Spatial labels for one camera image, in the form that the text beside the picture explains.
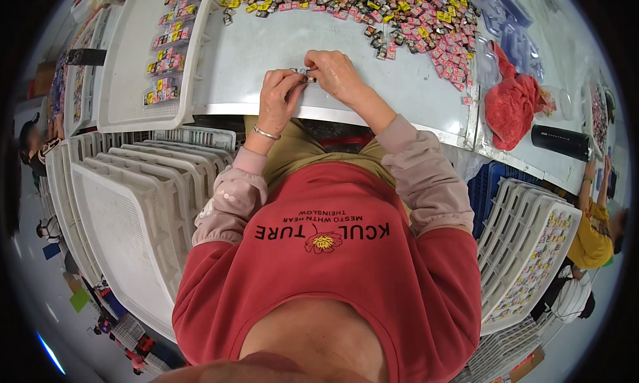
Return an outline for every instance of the red sweatshirt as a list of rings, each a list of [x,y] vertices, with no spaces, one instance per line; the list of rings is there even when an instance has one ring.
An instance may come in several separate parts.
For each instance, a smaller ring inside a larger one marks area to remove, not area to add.
[[[389,167],[400,192],[402,174]],[[263,188],[242,189],[250,179],[234,177],[233,171],[225,171],[223,179],[233,185],[216,181],[215,202],[200,214],[204,222],[198,221],[199,230],[220,225],[228,207],[242,207],[236,202],[265,198]],[[431,192],[445,199],[446,191]],[[188,255],[172,318],[189,362],[237,359],[253,324],[296,297],[331,298],[353,306],[379,337],[391,382],[448,382],[476,350],[481,294],[477,244],[467,232],[422,227],[416,237],[395,190],[347,163],[302,168],[254,210],[248,223],[239,224],[243,226],[234,229],[226,223],[217,228],[221,233],[194,236],[200,244]],[[451,213],[426,216],[413,219],[411,214],[413,226],[424,218],[431,224],[459,218]],[[468,215],[459,220],[467,221]],[[234,244],[238,231],[243,237]]]

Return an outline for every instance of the silver bangle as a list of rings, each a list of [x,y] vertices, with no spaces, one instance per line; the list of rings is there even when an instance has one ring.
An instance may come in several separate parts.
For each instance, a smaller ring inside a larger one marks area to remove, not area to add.
[[[262,131],[260,128],[258,128],[257,125],[253,125],[253,131],[258,132],[259,134],[262,134],[266,137],[268,137],[269,139],[273,139],[273,140],[279,140],[282,138],[282,135],[272,135],[270,133],[267,133],[265,131]]]

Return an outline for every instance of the pink sleeve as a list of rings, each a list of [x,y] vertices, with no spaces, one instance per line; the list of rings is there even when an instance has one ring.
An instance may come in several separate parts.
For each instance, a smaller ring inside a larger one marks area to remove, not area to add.
[[[171,322],[180,350],[194,365],[204,360],[203,340],[215,319],[236,250],[237,246],[218,241],[200,244],[188,253]]]
[[[443,155],[430,131],[418,131],[402,115],[377,135],[388,151],[381,160],[397,180],[395,190],[412,210],[412,228],[421,235],[440,226],[464,225],[473,230],[468,187]]]
[[[432,340],[424,345],[429,382],[449,382],[479,346],[481,283],[477,243],[454,227],[429,230],[417,239],[415,271]]]
[[[261,176],[266,156],[240,148],[235,162],[213,184],[213,197],[196,218],[192,243],[242,240],[249,219],[266,203],[267,183]]]

